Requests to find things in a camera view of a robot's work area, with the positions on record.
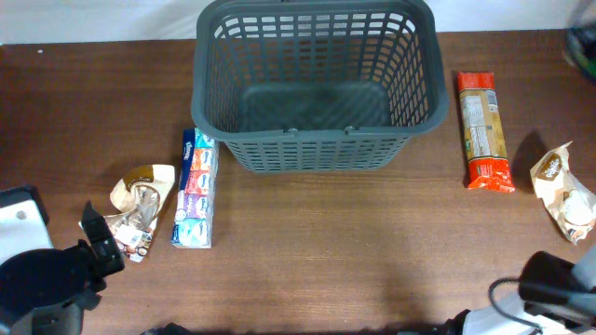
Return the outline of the multicolour tissue pack bundle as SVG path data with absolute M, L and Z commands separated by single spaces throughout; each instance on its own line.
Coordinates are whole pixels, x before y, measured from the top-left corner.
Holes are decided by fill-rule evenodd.
M 211 248 L 219 142 L 198 128 L 183 132 L 183 156 L 171 244 Z

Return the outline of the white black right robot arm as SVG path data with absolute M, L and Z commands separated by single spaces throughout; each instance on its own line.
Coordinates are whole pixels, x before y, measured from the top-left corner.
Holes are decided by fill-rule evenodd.
M 491 73 L 457 75 L 470 182 L 468 189 L 511 193 L 511 169 Z M 573 244 L 595 226 L 595 195 L 570 171 L 563 144 L 530 170 L 535 195 Z M 595 328 L 595 252 L 572 263 L 535 253 L 517 277 L 488 288 L 489 306 L 464 310 L 434 334 L 581 334 Z

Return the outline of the beige clear snack bag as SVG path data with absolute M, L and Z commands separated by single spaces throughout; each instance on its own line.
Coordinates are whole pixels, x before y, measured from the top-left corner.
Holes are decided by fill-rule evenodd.
M 102 215 L 112 234 L 110 252 L 96 254 L 91 243 L 80 244 L 88 257 L 118 268 L 124 258 L 144 261 L 153 243 L 157 221 L 175 179 L 172 165 L 144 165 L 127 172 L 114 186 L 110 201 L 116 214 Z

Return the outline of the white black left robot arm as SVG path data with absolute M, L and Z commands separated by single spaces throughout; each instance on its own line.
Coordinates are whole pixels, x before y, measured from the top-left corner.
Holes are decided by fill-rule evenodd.
M 84 313 L 95 309 L 105 277 L 124 260 L 104 217 L 90 203 L 81 226 L 87 236 L 54 248 L 49 217 L 33 186 L 1 193 L 1 332 L 80 334 Z

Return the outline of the grey plastic mesh basket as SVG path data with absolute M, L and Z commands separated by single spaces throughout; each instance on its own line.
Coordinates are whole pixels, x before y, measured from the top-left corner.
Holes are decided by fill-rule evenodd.
M 424 1 L 215 1 L 197 18 L 191 115 L 252 172 L 380 168 L 448 110 Z

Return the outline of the beige white rice bag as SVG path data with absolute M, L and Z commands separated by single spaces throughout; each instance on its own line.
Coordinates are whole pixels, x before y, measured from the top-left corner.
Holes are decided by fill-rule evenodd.
M 567 142 L 548 151 L 531 169 L 537 198 L 565 238 L 576 245 L 595 227 L 595 194 L 570 171 Z

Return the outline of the orange-ended pasta packet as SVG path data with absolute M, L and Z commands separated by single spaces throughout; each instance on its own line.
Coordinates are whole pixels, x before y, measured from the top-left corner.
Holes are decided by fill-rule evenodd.
M 513 193 L 493 73 L 457 73 L 469 190 Z

